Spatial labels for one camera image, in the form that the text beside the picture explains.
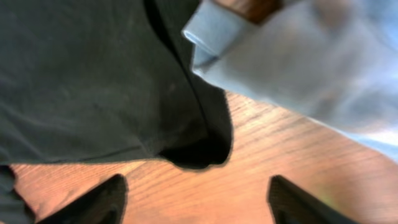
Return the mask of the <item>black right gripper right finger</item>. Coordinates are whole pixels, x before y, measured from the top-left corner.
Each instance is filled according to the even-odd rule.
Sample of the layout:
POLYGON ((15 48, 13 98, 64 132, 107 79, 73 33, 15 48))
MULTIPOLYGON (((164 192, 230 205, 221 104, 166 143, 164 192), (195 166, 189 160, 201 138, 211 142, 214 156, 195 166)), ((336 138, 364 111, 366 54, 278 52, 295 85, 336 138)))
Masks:
POLYGON ((275 224, 358 224, 281 175, 271 177, 267 202, 275 224))

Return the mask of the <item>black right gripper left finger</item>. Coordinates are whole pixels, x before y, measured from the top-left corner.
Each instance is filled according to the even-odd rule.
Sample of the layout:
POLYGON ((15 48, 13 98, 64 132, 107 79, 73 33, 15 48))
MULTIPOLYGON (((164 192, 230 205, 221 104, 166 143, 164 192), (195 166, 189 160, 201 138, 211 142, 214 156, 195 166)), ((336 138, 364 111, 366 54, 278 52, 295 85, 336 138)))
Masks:
POLYGON ((116 174, 37 224, 120 224, 126 203, 126 178, 116 174))

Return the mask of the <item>black t-shirt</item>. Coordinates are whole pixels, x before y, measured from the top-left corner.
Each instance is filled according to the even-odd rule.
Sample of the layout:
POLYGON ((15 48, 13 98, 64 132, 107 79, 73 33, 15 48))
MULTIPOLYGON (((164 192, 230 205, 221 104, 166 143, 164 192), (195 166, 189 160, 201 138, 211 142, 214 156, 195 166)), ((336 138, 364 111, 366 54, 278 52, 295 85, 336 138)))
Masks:
POLYGON ((1 221, 33 223, 13 164, 223 164, 224 92, 190 71, 198 1, 1 2, 1 221))

